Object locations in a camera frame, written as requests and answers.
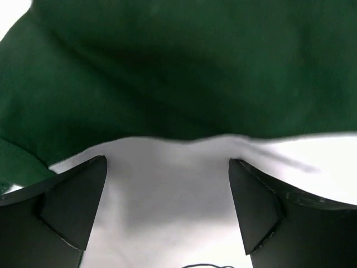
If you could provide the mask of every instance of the black wire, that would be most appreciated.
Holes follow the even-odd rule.
[[[208,266],[208,267],[213,267],[213,268],[234,268],[233,266],[217,266],[214,264],[193,264],[193,265],[187,265],[182,268],[195,268],[195,267],[203,267],[203,266]]]

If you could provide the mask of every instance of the cable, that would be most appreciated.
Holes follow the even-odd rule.
[[[233,266],[217,266],[214,264],[193,264],[193,265],[187,265],[185,267],[182,268],[195,268],[195,267],[213,267],[213,268],[234,268]]]

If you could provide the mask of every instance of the green towel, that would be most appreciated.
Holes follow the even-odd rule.
[[[1,180],[121,137],[357,130],[350,0],[34,0],[0,43]]]

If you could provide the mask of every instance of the green cloth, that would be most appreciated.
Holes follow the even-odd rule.
[[[350,0],[34,0],[0,43],[1,178],[128,136],[356,131],[356,44]]]

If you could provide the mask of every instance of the thin black cable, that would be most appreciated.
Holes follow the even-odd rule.
[[[234,268],[233,266],[217,266],[214,264],[193,264],[193,265],[187,265],[182,268],[195,268],[195,267],[204,267],[204,266],[213,267],[213,268]]]

